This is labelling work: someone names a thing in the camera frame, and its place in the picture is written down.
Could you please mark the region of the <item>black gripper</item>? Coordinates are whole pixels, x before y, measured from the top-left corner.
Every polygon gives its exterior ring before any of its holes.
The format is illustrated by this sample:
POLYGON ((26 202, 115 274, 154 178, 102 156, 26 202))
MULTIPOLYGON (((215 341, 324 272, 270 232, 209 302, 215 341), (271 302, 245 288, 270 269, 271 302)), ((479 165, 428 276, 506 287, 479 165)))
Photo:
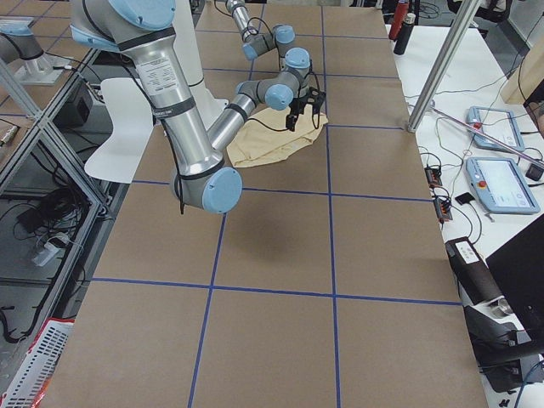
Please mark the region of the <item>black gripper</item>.
POLYGON ((290 113, 286 116, 286 129, 294 131, 298 117, 304 113, 304 102, 300 98, 295 98, 289 104, 290 113))

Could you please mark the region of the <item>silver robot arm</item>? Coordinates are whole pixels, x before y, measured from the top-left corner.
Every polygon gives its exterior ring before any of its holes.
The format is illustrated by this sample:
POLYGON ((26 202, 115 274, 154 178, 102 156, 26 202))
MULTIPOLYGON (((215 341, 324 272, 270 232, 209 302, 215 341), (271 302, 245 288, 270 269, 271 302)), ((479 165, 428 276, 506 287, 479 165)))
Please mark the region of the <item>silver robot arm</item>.
POLYGON ((277 49, 277 76, 246 81, 212 124, 206 127, 182 65, 174 51, 174 1, 74 1, 73 39, 89 48, 127 56, 135 66, 150 108, 167 133, 176 170, 173 193, 181 205, 227 213, 242 192, 240 174, 224 164, 223 151, 260 104, 283 111, 309 91, 309 52, 295 46, 294 30, 277 25, 269 34, 251 26, 242 1, 227 9, 244 39, 245 56, 254 60, 277 49))
POLYGON ((295 31, 290 25, 266 26, 260 31, 252 23, 252 18, 243 1, 227 1, 228 14, 234 20, 242 39, 242 51, 247 60, 276 51, 279 57, 277 76, 250 81, 240 86, 240 90, 253 94, 260 103, 283 111, 293 100, 303 98, 309 91, 311 57, 305 48, 296 45, 295 31))

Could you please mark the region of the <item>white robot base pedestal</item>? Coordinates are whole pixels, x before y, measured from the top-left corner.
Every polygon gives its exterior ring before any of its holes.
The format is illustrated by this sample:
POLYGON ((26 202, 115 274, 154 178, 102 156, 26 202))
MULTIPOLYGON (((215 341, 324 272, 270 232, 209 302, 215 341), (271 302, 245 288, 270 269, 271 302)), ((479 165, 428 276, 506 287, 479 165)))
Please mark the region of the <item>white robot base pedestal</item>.
POLYGON ((176 32, 174 51, 198 111, 205 122, 213 122, 218 118, 228 101, 216 99, 205 84, 189 1, 175 0, 173 28, 176 32))

